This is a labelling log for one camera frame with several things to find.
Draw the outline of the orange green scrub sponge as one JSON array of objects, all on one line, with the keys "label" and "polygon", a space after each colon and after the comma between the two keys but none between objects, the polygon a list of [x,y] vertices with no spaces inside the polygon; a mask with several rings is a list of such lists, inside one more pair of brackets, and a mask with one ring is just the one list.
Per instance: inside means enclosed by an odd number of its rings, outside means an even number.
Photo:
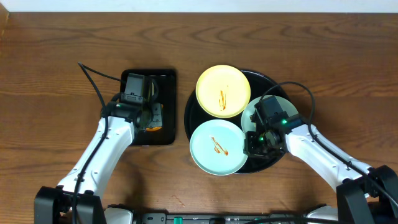
[{"label": "orange green scrub sponge", "polygon": [[146,131],[157,131],[163,125],[163,111],[162,104],[154,103],[151,106],[150,121],[147,124]]}]

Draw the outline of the mint green plate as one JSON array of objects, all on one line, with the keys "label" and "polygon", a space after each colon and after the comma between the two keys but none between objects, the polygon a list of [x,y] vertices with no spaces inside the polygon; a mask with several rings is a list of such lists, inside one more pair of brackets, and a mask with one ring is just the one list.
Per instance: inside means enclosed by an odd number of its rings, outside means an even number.
[{"label": "mint green plate", "polygon": [[232,122],[223,119],[206,121],[190,138],[190,153],[196,165],[212,175],[230,175],[243,167],[245,135]]},{"label": "mint green plate", "polygon": [[[259,97],[258,99],[261,100],[263,98],[268,98],[270,96],[275,96],[275,95],[266,95],[264,97]],[[277,101],[280,103],[281,107],[283,110],[285,110],[288,114],[287,119],[283,119],[281,122],[274,123],[274,124],[282,124],[286,127],[286,135],[292,132],[294,128],[297,128],[301,125],[304,124],[302,119],[300,118],[299,112],[295,108],[295,106],[287,99],[281,97],[281,96],[275,96],[277,98]],[[252,100],[246,109],[244,109],[243,114],[241,116],[241,127],[243,129],[243,133],[249,131],[251,128],[253,128],[254,124],[259,124],[259,123],[254,123],[251,121],[251,116],[254,113],[254,105],[257,103],[257,101]]]}]

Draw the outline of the mint green plate front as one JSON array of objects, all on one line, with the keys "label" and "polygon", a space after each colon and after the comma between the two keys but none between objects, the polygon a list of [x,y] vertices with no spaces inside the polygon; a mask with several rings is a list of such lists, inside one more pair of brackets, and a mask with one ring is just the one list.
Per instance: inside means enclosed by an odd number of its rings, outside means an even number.
[{"label": "mint green plate front", "polygon": [[245,135],[232,122],[223,119],[206,121],[190,138],[190,153],[196,165],[212,175],[230,175],[243,167]]}]

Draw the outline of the yellow plate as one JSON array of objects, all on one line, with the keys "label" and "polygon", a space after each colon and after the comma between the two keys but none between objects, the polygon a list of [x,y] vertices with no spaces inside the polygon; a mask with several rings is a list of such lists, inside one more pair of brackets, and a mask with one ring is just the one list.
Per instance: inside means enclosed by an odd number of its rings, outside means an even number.
[{"label": "yellow plate", "polygon": [[230,65],[215,65],[206,69],[195,87],[201,108],[216,118],[232,118],[247,107],[251,98],[248,79]]}]

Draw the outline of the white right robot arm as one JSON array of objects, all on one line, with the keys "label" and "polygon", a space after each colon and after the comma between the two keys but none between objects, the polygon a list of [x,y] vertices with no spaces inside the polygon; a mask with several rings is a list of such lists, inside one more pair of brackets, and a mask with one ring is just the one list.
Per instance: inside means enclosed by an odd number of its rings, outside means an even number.
[{"label": "white right robot arm", "polygon": [[245,153],[275,160],[286,152],[309,165],[336,192],[337,207],[323,206],[291,222],[397,223],[397,174],[361,162],[334,145],[299,114],[244,115]]}]

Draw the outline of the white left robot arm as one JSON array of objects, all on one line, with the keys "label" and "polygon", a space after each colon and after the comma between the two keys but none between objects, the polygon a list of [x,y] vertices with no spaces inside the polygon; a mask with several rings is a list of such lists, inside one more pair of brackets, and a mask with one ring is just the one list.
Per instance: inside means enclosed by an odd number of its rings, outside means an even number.
[{"label": "white left robot arm", "polygon": [[162,125],[162,105],[110,101],[101,111],[96,133],[74,168],[55,188],[42,187],[34,200],[35,223],[133,223],[122,206],[103,208],[101,199],[116,164],[139,132]]}]

